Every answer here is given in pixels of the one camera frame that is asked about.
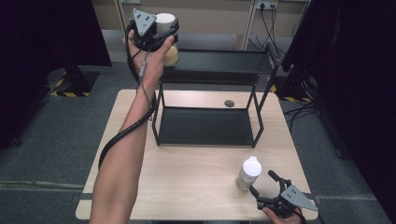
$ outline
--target cup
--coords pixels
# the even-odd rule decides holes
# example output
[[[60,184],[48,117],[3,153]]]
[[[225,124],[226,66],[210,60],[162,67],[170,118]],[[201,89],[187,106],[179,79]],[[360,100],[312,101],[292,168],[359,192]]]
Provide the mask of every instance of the cup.
[[[172,23],[175,21],[176,17],[169,13],[160,13],[157,14],[157,34],[162,35],[171,29]],[[165,54],[165,58],[163,59],[163,65],[171,66],[178,61],[178,48],[177,43],[175,43]]]
[[[250,185],[252,185],[259,175],[262,173],[262,165],[259,163],[256,157],[251,156],[244,161],[238,176],[236,177],[236,185],[242,191],[248,191]]]

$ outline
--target forearm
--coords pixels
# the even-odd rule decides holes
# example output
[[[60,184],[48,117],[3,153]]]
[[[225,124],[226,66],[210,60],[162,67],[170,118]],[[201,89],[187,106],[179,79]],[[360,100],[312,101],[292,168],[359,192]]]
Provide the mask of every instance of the forearm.
[[[157,83],[155,79],[143,80],[121,131],[136,123],[149,111]],[[137,196],[147,128],[148,124],[145,122],[108,151],[93,190],[91,222],[127,223]]]

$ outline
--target wooden table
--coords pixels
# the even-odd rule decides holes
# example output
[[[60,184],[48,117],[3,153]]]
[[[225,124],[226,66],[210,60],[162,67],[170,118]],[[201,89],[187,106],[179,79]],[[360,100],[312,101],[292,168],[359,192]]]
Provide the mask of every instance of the wooden table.
[[[226,100],[233,100],[234,107],[246,106],[250,92],[164,91],[164,94],[168,105],[224,108]],[[90,218],[100,153],[119,130],[134,95],[135,90],[123,90],[117,97],[78,204],[76,216],[79,219]],[[258,130],[254,109],[252,106],[252,113],[249,113],[253,132]],[[235,183],[243,161],[250,156],[256,156],[262,164],[262,174],[254,184],[262,197],[274,198],[279,193],[279,184],[267,174],[268,170],[291,179],[301,192],[310,193],[279,101],[273,93],[267,96],[262,119],[265,129],[255,148],[157,146],[152,130],[148,129],[139,191],[131,219],[267,219],[257,210],[256,200],[250,192],[241,191]],[[304,209],[304,216],[315,219],[318,213]]]

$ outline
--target gray carpet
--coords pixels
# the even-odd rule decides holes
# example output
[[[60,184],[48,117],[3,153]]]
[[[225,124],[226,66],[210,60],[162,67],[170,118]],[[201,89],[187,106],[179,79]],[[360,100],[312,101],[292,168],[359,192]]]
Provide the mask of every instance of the gray carpet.
[[[22,145],[0,151],[1,224],[86,223],[75,216],[79,194],[118,91],[134,89],[136,85],[126,63],[113,63],[113,67],[81,66],[81,69],[100,72],[90,96],[49,95],[22,133]],[[63,72],[60,69],[49,75],[52,89]],[[265,84],[266,77],[261,77],[258,91]],[[210,85],[165,88],[247,90]],[[283,111],[302,106],[295,102],[280,103]],[[295,120],[291,135],[326,223],[390,223],[354,162],[337,157],[316,113]]]

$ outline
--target power outlet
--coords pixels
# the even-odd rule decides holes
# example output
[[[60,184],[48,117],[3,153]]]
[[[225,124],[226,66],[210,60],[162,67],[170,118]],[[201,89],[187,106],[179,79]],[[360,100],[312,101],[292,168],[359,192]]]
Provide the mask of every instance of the power outlet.
[[[277,8],[277,0],[258,0],[258,10],[262,10],[262,4],[264,4],[264,10],[275,10]]]

